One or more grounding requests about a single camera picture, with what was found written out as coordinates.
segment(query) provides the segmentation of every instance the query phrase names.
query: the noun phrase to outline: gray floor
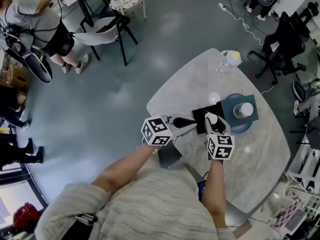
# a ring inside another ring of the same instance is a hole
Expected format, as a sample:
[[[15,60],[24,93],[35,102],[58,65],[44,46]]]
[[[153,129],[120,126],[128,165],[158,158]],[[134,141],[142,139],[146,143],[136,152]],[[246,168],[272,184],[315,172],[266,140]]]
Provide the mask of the gray floor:
[[[102,6],[100,0],[88,1],[94,9]],[[49,203],[67,183],[92,181],[106,166],[135,149],[142,139],[143,120],[149,115],[147,102],[177,70],[204,51],[210,48],[239,51],[243,60],[239,68],[259,91],[272,86],[270,72],[260,79],[254,77],[263,62],[246,57],[249,50],[261,50],[259,42],[245,33],[240,21],[218,6],[223,3],[229,7],[229,0],[145,2],[146,21],[141,7],[128,14],[139,44],[135,46],[127,34],[123,35],[127,67],[119,44],[113,43],[97,47],[101,60],[91,56],[91,64],[82,75],[76,75],[74,70],[63,74],[52,64],[52,84],[30,80],[25,117],[31,118],[32,124],[26,130],[18,130],[18,142],[23,146],[32,137],[36,145],[44,146],[44,164],[29,168]],[[243,9],[243,3],[232,0],[232,4],[263,41],[264,35],[253,28],[253,18]],[[74,31],[82,17],[76,7],[65,18],[66,25]],[[266,22],[254,21],[267,34],[273,33],[278,25],[273,17]],[[91,53],[90,48],[79,44],[75,50],[80,56]],[[310,72],[317,71],[317,52],[311,41],[297,60],[306,64]],[[304,72],[299,75],[304,80],[310,77]],[[300,137],[289,131],[298,128],[302,121],[293,116],[292,81],[292,75],[281,76],[279,84],[263,96],[281,124],[293,156],[298,148],[295,141]]]

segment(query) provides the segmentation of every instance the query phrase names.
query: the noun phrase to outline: black pants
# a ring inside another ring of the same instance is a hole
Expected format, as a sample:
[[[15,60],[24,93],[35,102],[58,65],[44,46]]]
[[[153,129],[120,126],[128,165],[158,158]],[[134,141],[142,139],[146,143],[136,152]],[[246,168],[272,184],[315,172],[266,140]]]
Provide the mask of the black pants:
[[[311,12],[309,11],[308,8],[304,9],[304,11],[299,15],[299,17],[302,18],[305,17],[304,20],[304,24],[306,25],[309,21],[311,21],[311,19],[313,18],[313,15],[311,14]]]
[[[10,125],[22,128],[25,126],[25,122],[19,120],[20,113],[14,111],[13,109],[0,105],[0,118],[6,120]]]
[[[37,163],[37,157],[35,155],[27,155],[28,151],[25,147],[20,148],[16,146],[11,146],[7,143],[1,143],[1,157],[0,164],[10,165],[12,163],[29,164]]]
[[[276,2],[278,2],[278,0],[274,0],[273,3],[270,4],[269,6],[262,6],[262,9],[261,9],[261,11],[260,11],[260,16],[261,16],[261,17],[266,16],[266,15],[270,12],[270,10],[272,9],[272,6],[274,6],[274,4],[275,4]],[[257,7],[257,5],[259,5],[259,4],[260,4],[260,3],[259,3],[258,0],[251,0],[251,4],[250,4],[249,7],[250,7],[252,10],[254,10],[254,9]]]

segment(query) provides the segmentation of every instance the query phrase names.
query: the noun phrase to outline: white sneaker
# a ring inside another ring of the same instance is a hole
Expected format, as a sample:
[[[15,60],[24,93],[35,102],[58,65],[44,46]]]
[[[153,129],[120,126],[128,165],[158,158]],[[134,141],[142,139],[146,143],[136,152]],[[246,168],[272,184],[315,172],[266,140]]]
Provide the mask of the white sneaker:
[[[257,16],[258,20],[265,22],[266,21],[266,17],[261,17],[261,15],[259,14]]]
[[[22,130],[27,129],[30,125],[29,121],[26,121],[25,125],[22,127]]]
[[[252,9],[249,7],[249,5],[246,7],[246,10],[248,11],[248,13],[252,13]]]
[[[68,73],[70,71],[70,68],[71,68],[71,65],[70,64],[66,64],[66,66],[62,66],[62,70],[63,70],[63,73]]]
[[[75,72],[77,74],[81,74],[85,70],[85,68],[86,68],[86,66],[88,65],[88,62],[89,62],[89,55],[88,54],[84,55],[83,58],[80,59],[80,62],[81,62],[81,67],[76,67],[75,68]]]
[[[295,116],[299,114],[298,106],[299,106],[299,100],[296,100],[294,102],[294,109],[293,109],[293,113]]]

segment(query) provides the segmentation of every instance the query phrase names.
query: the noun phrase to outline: clear plastic bottle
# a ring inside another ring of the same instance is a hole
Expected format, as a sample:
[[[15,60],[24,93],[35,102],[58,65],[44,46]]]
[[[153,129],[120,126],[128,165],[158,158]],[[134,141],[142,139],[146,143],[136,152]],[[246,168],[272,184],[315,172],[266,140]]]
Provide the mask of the clear plastic bottle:
[[[224,76],[228,71],[233,70],[241,64],[241,56],[238,51],[229,50],[225,58],[220,62],[219,66],[216,68],[218,76]]]

